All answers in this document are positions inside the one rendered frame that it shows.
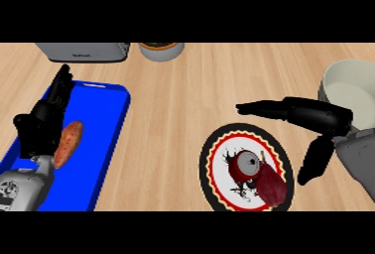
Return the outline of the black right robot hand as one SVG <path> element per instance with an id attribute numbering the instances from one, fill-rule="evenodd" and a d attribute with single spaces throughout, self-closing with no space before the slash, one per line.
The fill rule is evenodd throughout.
<path id="1" fill-rule="evenodd" d="M 302 186 L 324 175 L 334 153 L 336 137 L 345 137 L 351 131 L 354 112 L 328 102 L 287 97 L 283 101 L 262 100 L 237 105 L 241 115 L 258 115 L 280 119 L 299 127 L 320 133 L 311 142 L 297 182 Z"/>

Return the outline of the red can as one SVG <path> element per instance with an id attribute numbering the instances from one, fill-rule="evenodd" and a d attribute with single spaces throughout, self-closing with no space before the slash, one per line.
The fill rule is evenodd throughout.
<path id="1" fill-rule="evenodd" d="M 243 150 L 230 162 L 230 174 L 237 183 L 255 179 L 261 174 L 262 161 L 255 152 Z"/>

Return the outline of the grey toaster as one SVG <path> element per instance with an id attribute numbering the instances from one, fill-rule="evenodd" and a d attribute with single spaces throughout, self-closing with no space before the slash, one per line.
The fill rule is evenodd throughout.
<path id="1" fill-rule="evenodd" d="M 55 63 L 119 63 L 131 43 L 38 43 L 38 47 Z"/>

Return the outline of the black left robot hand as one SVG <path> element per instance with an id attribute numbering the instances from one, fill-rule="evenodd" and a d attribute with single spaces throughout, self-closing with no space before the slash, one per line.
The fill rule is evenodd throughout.
<path id="1" fill-rule="evenodd" d="M 63 137 L 66 111 L 76 86 L 73 77 L 72 68 L 64 64 L 46 97 L 39 100 L 29 114 L 18 114 L 14 118 L 23 159 L 55 155 Z"/>

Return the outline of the orange sweet potato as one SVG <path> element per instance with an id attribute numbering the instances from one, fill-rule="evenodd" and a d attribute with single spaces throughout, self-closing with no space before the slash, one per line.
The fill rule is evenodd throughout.
<path id="1" fill-rule="evenodd" d="M 61 143 L 55 153 L 55 168 L 61 168 L 73 155 L 82 142 L 85 124 L 82 121 L 73 121 L 63 131 Z"/>

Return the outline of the black rimmed patterned plate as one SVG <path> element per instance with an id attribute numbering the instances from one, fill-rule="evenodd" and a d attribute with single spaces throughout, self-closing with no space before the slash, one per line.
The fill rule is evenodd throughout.
<path id="1" fill-rule="evenodd" d="M 271 207 L 259 196 L 255 179 L 237 183 L 230 162 L 249 150 L 268 163 L 287 185 L 286 201 Z M 206 198 L 216 211 L 287 211 L 295 193 L 293 169 L 283 145 L 256 125 L 234 123 L 222 126 L 207 138 L 200 157 L 200 179 Z"/>

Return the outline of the dark red beet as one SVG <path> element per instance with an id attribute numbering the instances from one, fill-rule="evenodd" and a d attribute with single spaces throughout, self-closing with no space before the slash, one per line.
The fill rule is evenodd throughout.
<path id="1" fill-rule="evenodd" d="M 278 207 L 287 196 L 287 185 L 272 166 L 264 163 L 258 180 L 259 196 L 271 207 Z"/>

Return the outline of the pale grey-green bowl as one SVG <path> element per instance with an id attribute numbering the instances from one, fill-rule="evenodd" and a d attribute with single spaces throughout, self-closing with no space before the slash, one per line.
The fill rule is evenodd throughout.
<path id="1" fill-rule="evenodd" d="M 375 63 L 336 62 L 323 76 L 318 99 L 354 111 L 357 130 L 375 128 Z"/>

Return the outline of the blue tray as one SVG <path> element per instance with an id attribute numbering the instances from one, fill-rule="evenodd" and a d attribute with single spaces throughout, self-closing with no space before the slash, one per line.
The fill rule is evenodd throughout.
<path id="1" fill-rule="evenodd" d="M 120 84 L 76 81 L 64 125 L 80 120 L 85 133 L 64 166 L 55 170 L 39 211 L 94 211 L 131 104 Z"/>

